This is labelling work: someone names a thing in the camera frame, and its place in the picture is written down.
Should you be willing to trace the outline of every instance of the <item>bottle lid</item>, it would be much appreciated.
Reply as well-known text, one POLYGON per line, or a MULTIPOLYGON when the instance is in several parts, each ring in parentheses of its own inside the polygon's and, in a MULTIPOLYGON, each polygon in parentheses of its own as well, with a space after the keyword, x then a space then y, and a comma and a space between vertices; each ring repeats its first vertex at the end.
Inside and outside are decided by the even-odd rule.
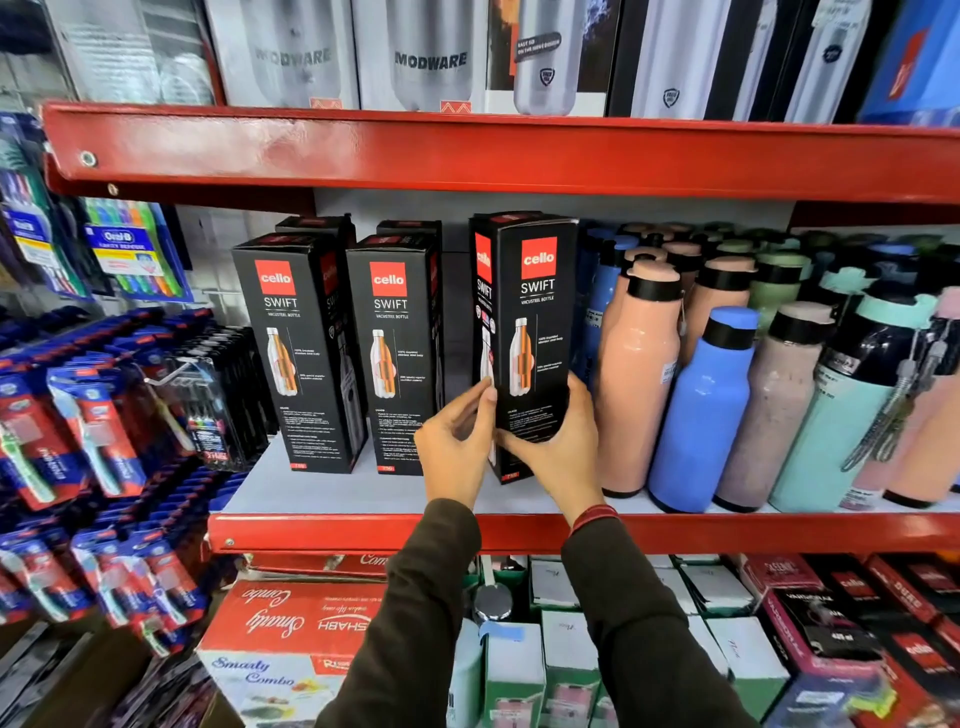
POLYGON ((640 239, 636 235, 614 235, 613 236, 613 246, 618 251, 629 251, 631 248, 635 248, 640 242, 640 239))
POLYGON ((704 264, 697 276, 697 285, 717 291, 746 291, 755 271, 751 257, 721 255, 704 264))
POLYGON ((823 344, 833 333, 833 309, 825 303, 794 301, 777 309, 768 336, 801 346, 823 344))
POLYGON ((630 272, 627 293, 644 301, 678 301, 684 297, 680 274, 669 263, 638 260, 630 272))
POLYGON ((700 270, 704 259, 696 243, 664 243, 663 249, 666 250, 666 261, 679 273, 700 270))
POLYGON ((762 253, 756 257, 756 277, 763 283, 799 283, 804 266, 810 263, 806 255, 796 253, 762 253))
POLYGON ((710 312, 703 340, 720 349, 743 351, 754 345, 760 314, 742 305, 721 305, 710 312))

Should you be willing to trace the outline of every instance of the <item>human hand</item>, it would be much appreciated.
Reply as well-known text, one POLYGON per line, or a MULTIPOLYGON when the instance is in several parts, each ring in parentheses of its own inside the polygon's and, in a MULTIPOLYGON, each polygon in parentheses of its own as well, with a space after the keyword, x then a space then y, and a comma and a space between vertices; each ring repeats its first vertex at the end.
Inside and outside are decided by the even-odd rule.
POLYGON ((597 481, 597 427, 587 386, 568 374, 570 404, 560 430, 545 443, 521 440, 496 431, 501 446, 530 466, 571 526, 591 505, 605 503, 597 481))
POLYGON ((414 433, 428 501, 446 497, 473 509, 493 442, 496 387, 492 384, 489 377, 481 379, 414 433), (474 414, 472 432, 459 439, 457 435, 468 429, 474 414))

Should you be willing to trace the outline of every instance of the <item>black bottle cap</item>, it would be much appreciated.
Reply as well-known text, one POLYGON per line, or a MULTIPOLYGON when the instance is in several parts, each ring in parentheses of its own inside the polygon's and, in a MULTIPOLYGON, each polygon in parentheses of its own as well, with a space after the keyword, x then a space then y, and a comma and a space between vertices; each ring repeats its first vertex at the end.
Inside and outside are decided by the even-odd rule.
POLYGON ((697 285, 717 291, 746 291, 753 279, 753 271, 719 271, 704 266, 697 275, 697 285))
POLYGON ((648 280, 631 276, 627 293, 644 301, 677 301, 684 297, 678 280, 648 280))

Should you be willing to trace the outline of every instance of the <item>metal shelf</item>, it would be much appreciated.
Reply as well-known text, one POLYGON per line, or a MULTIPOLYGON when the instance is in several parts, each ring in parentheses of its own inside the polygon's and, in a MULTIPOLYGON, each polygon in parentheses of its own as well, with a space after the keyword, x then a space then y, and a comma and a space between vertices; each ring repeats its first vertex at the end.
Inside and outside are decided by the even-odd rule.
MULTIPOLYGON (((267 448, 230 501, 209 520, 224 553, 385 553, 400 549, 426 504, 423 478, 380 475, 370 444, 350 475, 293 473, 282 439, 267 448)), ((647 553, 926 551, 957 548, 960 496, 929 511, 886 500, 873 513, 662 513, 641 494, 611 500, 647 553)), ((500 485, 488 472, 475 508, 483 549, 558 553, 568 527, 535 478, 500 485)))

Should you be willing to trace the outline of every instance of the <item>toothbrush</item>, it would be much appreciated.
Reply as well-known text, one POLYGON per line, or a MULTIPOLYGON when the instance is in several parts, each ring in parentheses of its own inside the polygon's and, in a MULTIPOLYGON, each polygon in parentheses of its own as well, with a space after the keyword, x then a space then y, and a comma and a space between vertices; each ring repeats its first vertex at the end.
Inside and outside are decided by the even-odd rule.
POLYGON ((3 451, 13 463, 16 474, 23 480, 27 490, 41 503, 52 503, 57 499, 57 494, 47 485, 46 481, 37 472, 34 464, 24 454, 20 447, 20 441, 5 426, 0 424, 0 450, 3 451))
POLYGON ((23 585, 36 598, 36 601, 40 603, 43 611, 47 613, 50 619, 53 621, 69 621, 70 616, 47 594, 47 585, 43 583, 43 577, 38 573, 29 571, 23 559, 12 551, 0 550, 0 564, 10 573, 20 576, 23 585))
POLYGON ((84 449, 86 459, 90 462, 90 467, 93 468, 97 480, 100 481, 100 487, 104 489, 104 493, 108 496, 122 496, 123 489, 120 488, 116 478, 113 477, 113 473, 110 471, 104 456, 100 454, 100 448, 93 442, 93 438, 87 429, 86 421, 80 411, 80 406, 73 398, 73 395, 69 392, 64 392, 57 386, 51 385, 49 389, 54 399, 54 405, 57 406, 61 415, 67 420, 73 420, 76 423, 77 431, 80 434, 80 445, 84 449))

